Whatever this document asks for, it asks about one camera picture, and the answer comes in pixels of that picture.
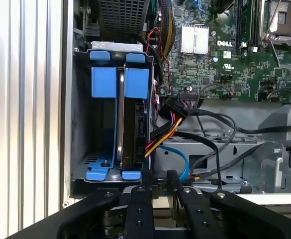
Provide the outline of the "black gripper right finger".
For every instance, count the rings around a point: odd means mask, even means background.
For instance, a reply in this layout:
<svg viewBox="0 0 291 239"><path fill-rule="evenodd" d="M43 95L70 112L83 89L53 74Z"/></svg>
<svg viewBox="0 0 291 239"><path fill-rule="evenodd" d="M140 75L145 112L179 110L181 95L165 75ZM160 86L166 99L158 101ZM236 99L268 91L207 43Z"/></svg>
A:
<svg viewBox="0 0 291 239"><path fill-rule="evenodd" d="M194 239L291 239L291 219L236 194L205 196L183 186L176 171L167 171L170 207L177 225Z"/></svg>

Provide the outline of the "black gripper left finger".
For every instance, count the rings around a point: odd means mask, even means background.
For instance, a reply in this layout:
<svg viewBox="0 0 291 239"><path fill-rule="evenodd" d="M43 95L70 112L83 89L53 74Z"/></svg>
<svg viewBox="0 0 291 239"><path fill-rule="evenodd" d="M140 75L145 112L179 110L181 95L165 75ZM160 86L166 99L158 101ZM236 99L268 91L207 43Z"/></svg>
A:
<svg viewBox="0 0 291 239"><path fill-rule="evenodd" d="M141 184L103 188L15 234L12 239L153 239L152 173Z"/></svg>

